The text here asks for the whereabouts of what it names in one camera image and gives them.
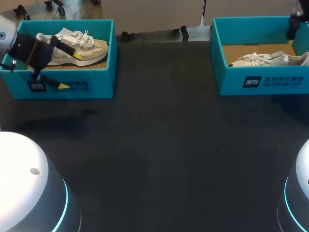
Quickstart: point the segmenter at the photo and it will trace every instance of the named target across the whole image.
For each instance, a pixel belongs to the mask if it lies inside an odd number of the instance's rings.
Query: teal box
[[[94,39],[109,42],[109,51],[106,69],[59,69],[44,70],[42,74],[54,78],[59,82],[70,86],[69,89],[55,90],[46,85],[46,91],[31,91],[30,70],[26,64],[17,61],[16,69],[11,73],[8,70],[0,69],[0,74],[6,86],[15,99],[102,99],[112,98],[116,59],[117,40],[113,20],[52,20],[52,21],[22,21],[17,29],[19,33],[35,37],[41,32],[45,35],[54,35],[67,28],[84,32]],[[3,63],[11,64],[12,58],[9,55],[4,57]]]
[[[309,93],[309,66],[228,67],[223,45],[286,44],[289,17],[214,18],[211,59],[220,95]],[[293,48],[309,51],[309,28],[302,23]]]

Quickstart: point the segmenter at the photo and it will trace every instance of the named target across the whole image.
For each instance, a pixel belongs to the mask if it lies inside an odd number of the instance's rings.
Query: gray sneaker
[[[233,62],[230,67],[309,65],[309,52],[302,56],[289,56],[282,51],[273,54],[248,54]]]
[[[284,52],[276,52],[271,54],[273,59],[268,60],[271,66],[280,65],[309,65],[309,52],[304,53],[302,56],[290,56]]]

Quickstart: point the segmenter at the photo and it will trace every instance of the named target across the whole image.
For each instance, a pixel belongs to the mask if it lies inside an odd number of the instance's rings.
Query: dark gray mat
[[[123,44],[118,61],[112,100],[0,95],[0,125],[55,163],[82,232],[279,231],[308,97],[219,97],[207,42]]]

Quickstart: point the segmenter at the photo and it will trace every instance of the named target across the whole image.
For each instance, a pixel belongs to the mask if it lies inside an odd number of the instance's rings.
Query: shoe box
[[[63,28],[72,31],[85,31],[94,39],[109,43],[107,61],[88,67],[56,66],[46,67],[42,74],[62,82],[70,88],[55,89],[45,83],[36,83],[31,79],[30,69],[17,61],[16,69],[11,72],[0,69],[10,93],[15,99],[105,99],[112,98],[117,59],[117,40],[113,20],[46,20],[22,21],[17,29],[35,37],[37,33],[57,34]],[[3,63],[10,65],[13,59],[6,55]]]
[[[288,16],[214,18],[211,60],[220,95],[309,93],[309,66],[228,65],[246,54],[309,52],[309,27],[302,23],[292,46],[286,39]]]

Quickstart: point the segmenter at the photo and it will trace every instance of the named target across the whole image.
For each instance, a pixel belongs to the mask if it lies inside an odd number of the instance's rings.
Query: floor
[[[100,5],[93,5],[91,0],[63,0],[65,16],[60,16],[57,6],[53,3],[53,8],[46,8],[44,3],[37,3],[26,10],[31,20],[54,20],[54,19],[101,19],[102,9]],[[17,24],[23,20],[23,17],[16,16],[13,10],[1,13],[6,18],[15,21]],[[210,26],[201,25],[199,27],[188,28],[190,35],[189,41],[207,41],[210,39]],[[172,31],[157,31],[151,33],[135,34],[132,39],[133,43],[153,43],[153,42],[180,42],[183,37],[180,31],[172,33]]]

